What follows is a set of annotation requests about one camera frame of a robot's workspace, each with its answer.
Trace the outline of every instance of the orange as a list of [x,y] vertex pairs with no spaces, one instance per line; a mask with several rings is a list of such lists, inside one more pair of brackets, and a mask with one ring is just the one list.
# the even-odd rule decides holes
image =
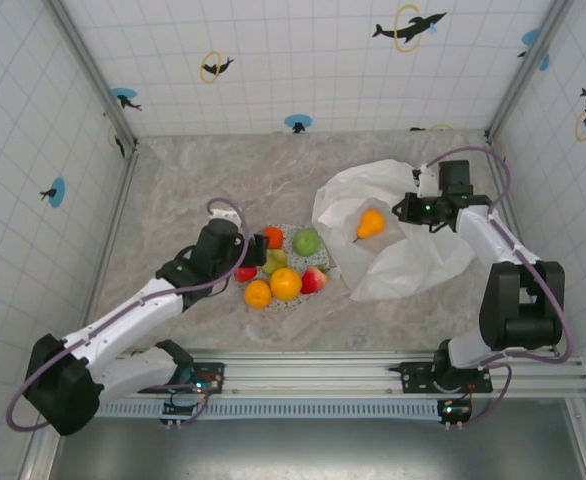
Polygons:
[[293,300],[301,289],[300,274],[292,268],[280,268],[271,275],[271,291],[280,300]]
[[271,298],[271,289],[264,280],[253,280],[244,290],[244,301],[253,308],[266,307]]
[[266,227],[262,235],[269,237],[269,248],[277,250],[284,245],[284,232],[277,227]]

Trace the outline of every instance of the strawberry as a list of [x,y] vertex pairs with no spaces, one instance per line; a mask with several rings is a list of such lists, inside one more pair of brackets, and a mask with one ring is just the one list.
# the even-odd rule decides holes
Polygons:
[[320,267],[309,267],[302,275],[302,289],[300,293],[309,294],[319,292],[326,285],[326,273]]
[[235,279],[242,283],[248,282],[252,279],[255,275],[257,275],[257,268],[256,267],[240,267],[235,271]]

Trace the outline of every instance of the plate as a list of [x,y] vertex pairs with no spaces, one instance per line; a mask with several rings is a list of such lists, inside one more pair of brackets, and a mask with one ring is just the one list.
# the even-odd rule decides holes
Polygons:
[[[292,268],[293,270],[295,270],[297,273],[299,273],[300,277],[302,275],[304,275],[304,272],[306,272],[306,270],[309,267],[320,267],[325,270],[329,269],[329,252],[326,250],[326,247],[324,246],[324,243],[322,243],[321,238],[320,238],[320,246],[318,247],[317,252],[315,252],[310,257],[302,257],[293,251],[293,238],[295,237],[295,234],[300,230],[306,230],[307,227],[298,227],[296,225],[288,225],[288,224],[282,224],[282,223],[274,223],[274,224],[271,224],[268,226],[269,227],[277,227],[280,230],[282,230],[282,233],[284,233],[284,245],[282,246],[282,250],[284,250],[284,253],[286,254],[287,266],[289,268]],[[269,283],[270,275],[267,275],[266,273],[264,273],[264,271],[262,271],[262,268],[258,267],[257,275],[255,277],[253,277],[251,280],[260,280],[260,279],[265,280],[266,283]],[[240,290],[242,292],[242,302],[244,302],[244,290],[246,289],[246,286],[251,282],[249,281],[249,282],[242,282],[242,283],[235,282],[235,283],[240,287]],[[311,293],[308,295],[299,294],[293,300],[289,300],[288,302],[285,302],[284,300],[280,300],[279,298],[273,297],[271,302],[266,307],[264,307],[262,310],[266,310],[268,312],[282,312],[282,311],[287,311],[287,310],[295,310],[297,307],[302,305],[304,302],[309,301],[310,299],[312,299],[313,297],[315,297],[316,295],[318,295],[321,292],[322,291],[320,290],[319,292]]]

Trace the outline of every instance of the yellow ring decal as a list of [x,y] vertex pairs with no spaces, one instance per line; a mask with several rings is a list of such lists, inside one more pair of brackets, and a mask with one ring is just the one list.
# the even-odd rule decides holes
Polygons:
[[575,138],[579,141],[579,142],[586,142],[586,137],[581,137],[580,136],[580,122],[582,121],[582,119],[586,116],[586,112],[583,111],[582,113],[580,113],[577,117],[577,121],[575,122]]
[[415,45],[413,45],[411,48],[402,48],[400,46],[400,44],[397,41],[397,22],[400,19],[400,15],[402,15],[402,12],[404,10],[407,9],[411,9],[414,10],[416,13],[420,13],[420,9],[417,8],[415,5],[413,5],[412,3],[408,3],[406,5],[404,5],[403,7],[401,7],[398,11],[397,11],[397,15],[395,15],[395,23],[393,24],[393,38],[395,39],[395,48],[397,49],[398,52],[402,52],[402,53],[409,53],[412,52],[413,50],[415,50],[417,47],[420,46],[420,41],[422,40],[422,34],[420,33],[417,36],[417,42],[415,42]]
[[115,143],[115,128],[113,128],[113,124],[111,124],[111,126],[109,127],[109,131],[106,135],[109,141],[109,145],[111,145],[111,148],[115,148],[117,144]]
[[[207,80],[206,78],[204,78],[204,72],[206,71],[204,70],[204,65],[206,64],[206,61],[213,55],[217,57],[217,69],[215,70],[215,76],[212,79]],[[209,53],[206,57],[204,57],[204,60],[202,60],[202,65],[200,66],[200,78],[204,83],[213,83],[215,80],[217,80],[217,77],[220,75],[220,68],[222,68],[222,54],[217,50],[214,50],[211,53]]]

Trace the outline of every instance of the marble surface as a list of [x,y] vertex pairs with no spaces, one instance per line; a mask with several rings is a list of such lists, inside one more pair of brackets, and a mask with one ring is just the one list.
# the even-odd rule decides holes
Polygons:
[[[481,132],[368,132],[147,138],[109,261],[98,314],[142,287],[177,251],[195,243],[205,204],[222,196],[244,208],[249,226],[310,226],[315,192],[346,168],[386,158],[419,165]],[[471,161],[475,191],[495,198],[483,154]],[[293,312],[244,305],[239,290],[203,300],[140,339],[170,338],[186,348],[250,350],[433,349],[477,325],[488,272],[477,259],[458,277],[412,297],[356,303],[340,280]]]

